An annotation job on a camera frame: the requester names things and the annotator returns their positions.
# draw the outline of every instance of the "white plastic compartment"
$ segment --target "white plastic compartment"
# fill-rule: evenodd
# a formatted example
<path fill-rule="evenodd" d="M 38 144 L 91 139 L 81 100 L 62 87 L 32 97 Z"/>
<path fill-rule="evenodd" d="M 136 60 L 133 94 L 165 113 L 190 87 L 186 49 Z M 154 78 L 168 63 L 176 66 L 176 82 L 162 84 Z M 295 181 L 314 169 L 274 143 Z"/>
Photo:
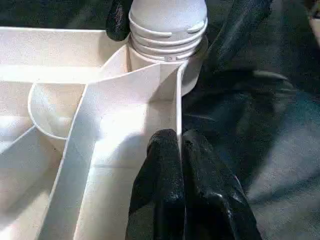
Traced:
<path fill-rule="evenodd" d="M 0 239 L 34 239 L 62 155 L 29 118 L 32 83 L 0 81 Z"/>
<path fill-rule="evenodd" d="M 181 132 L 179 64 L 132 62 L 130 51 L 122 47 L 102 67 L 105 79 L 84 89 L 39 240 L 124 239 L 150 137 Z"/>
<path fill-rule="evenodd" d="M 36 239 L 84 89 L 81 84 L 94 81 L 124 43 L 111 41 L 102 30 L 0 27 L 1 240 Z M 35 116 L 35 111 L 28 113 L 32 85 L 44 95 L 30 97 L 30 102 L 49 103 L 33 105 L 42 111 L 41 117 L 49 116 L 49 107 L 55 106 L 58 120 L 64 118 L 51 122 L 54 131 L 47 132 L 37 117 L 32 121 L 29 113 Z M 56 134 L 54 127 L 63 134 Z"/>
<path fill-rule="evenodd" d="M 124 239 L 148 140 L 166 128 L 180 135 L 181 96 L 207 49 L 204 39 L 190 59 L 160 63 L 125 43 L 104 31 L 0 27 L 0 85 L 10 86 L 0 106 L 18 110 L 0 109 L 13 116 L 0 171 L 14 193 L 2 195 L 0 239 Z"/>

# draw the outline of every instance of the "gloved hand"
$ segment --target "gloved hand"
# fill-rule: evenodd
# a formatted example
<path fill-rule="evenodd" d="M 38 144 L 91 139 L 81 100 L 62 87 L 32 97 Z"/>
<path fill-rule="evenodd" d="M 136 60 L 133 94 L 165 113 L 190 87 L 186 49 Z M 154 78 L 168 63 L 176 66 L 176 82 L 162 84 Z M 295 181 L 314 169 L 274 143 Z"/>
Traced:
<path fill-rule="evenodd" d="M 123 41 L 130 32 L 129 12 L 133 0 L 113 0 L 105 30 L 114 41 Z"/>
<path fill-rule="evenodd" d="M 132 188 L 126 239 L 261 239 L 241 185 L 216 146 L 191 130 L 182 148 L 181 160 L 172 129 L 151 137 Z"/>
<path fill-rule="evenodd" d="M 184 130 L 204 134 L 237 176 L 263 239 L 318 240 L 320 48 L 301 1 L 275 2 L 251 43 L 183 97 Z"/>

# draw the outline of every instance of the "gloved finger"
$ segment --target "gloved finger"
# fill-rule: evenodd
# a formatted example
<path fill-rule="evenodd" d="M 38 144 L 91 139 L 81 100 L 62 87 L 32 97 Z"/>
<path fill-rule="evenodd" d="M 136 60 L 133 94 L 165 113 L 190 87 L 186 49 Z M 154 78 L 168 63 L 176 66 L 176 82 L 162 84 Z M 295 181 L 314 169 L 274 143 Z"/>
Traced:
<path fill-rule="evenodd" d="M 133 183 L 126 230 L 128 240 L 182 240 L 185 196 L 177 134 L 160 130 Z"/>
<path fill-rule="evenodd" d="M 261 239 L 237 177 L 195 130 L 182 136 L 182 166 L 186 240 Z"/>
<path fill-rule="evenodd" d="M 113 0 L 105 31 L 114 41 L 123 41 L 130 32 L 129 12 L 133 0 Z"/>

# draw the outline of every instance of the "white plastic part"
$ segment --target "white plastic part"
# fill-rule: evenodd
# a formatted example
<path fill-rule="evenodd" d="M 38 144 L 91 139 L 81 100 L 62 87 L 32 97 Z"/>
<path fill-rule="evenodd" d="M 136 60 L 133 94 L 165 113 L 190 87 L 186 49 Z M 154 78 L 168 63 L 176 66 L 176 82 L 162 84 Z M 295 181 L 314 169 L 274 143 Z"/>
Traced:
<path fill-rule="evenodd" d="M 196 25 L 189 31 L 193 33 L 199 28 Z M 11 81 L 13 88 L 15 80 L 28 81 L 17 83 L 23 92 L 13 91 L 18 97 L 0 95 L 6 104 L 15 99 L 8 105 L 0 101 L 0 105 L 12 106 L 17 113 L 23 113 L 29 125 L 34 123 L 28 130 L 30 126 L 19 121 L 23 135 L 19 137 L 17 133 L 17 138 L 12 137 L 4 151 L 11 153 L 0 154 L 0 159 L 6 156 L 6 161 L 12 164 L 30 161 L 26 169 L 31 172 L 40 169 L 38 175 L 25 175 L 29 184 L 35 181 L 29 188 L 27 184 L 19 188 L 20 185 L 8 181 L 8 186 L 12 184 L 12 189 L 18 189 L 16 196 L 4 195 L 8 206 L 13 204 L 9 212 L 21 206 L 23 210 L 16 215 L 0 215 L 0 223 L 9 219 L 0 226 L 1 239 L 124 239 L 132 185 L 146 157 L 149 138 L 157 130 L 173 128 L 180 141 L 181 97 L 196 84 L 207 39 L 203 37 L 199 50 L 191 57 L 168 62 L 141 54 L 131 41 L 116 45 L 104 36 L 102 31 L 0 28 L 4 40 L 0 45 L 5 52 L 0 52 L 3 56 L 0 79 Z M 91 39 L 92 45 L 103 39 L 110 48 L 92 46 L 86 38 Z M 48 46 L 40 54 L 34 49 L 39 39 Z M 28 52 L 29 59 L 24 57 Z M 83 92 L 82 83 L 86 84 Z M 60 117 L 73 119 L 72 123 L 61 125 Z M 56 142 L 62 143 L 61 149 Z M 30 143 L 34 152 L 19 152 Z M 57 177 L 54 184 L 51 178 L 47 180 L 47 191 L 43 193 L 38 188 L 44 187 L 41 181 L 47 178 L 47 173 L 52 176 L 57 171 L 49 163 L 59 162 L 59 150 L 63 150 L 63 155 Z M 48 157 L 49 153 L 57 158 Z M 15 174 L 23 177 L 26 173 Z M 10 172 L 9 177 L 21 183 L 23 180 L 15 174 Z M 30 200 L 33 191 L 41 194 Z"/>
<path fill-rule="evenodd" d="M 101 68 L 101 80 L 86 86 L 39 240 L 124 239 L 150 137 L 172 128 L 180 138 L 181 63 L 139 56 L 123 46 Z"/>
<path fill-rule="evenodd" d="M 195 54 L 208 25 L 204 0 L 134 0 L 129 13 L 134 48 L 148 58 L 181 61 Z"/>
<path fill-rule="evenodd" d="M 36 239 L 62 157 L 60 140 L 33 126 L 32 84 L 95 81 L 123 44 L 102 30 L 0 27 L 1 240 Z"/>

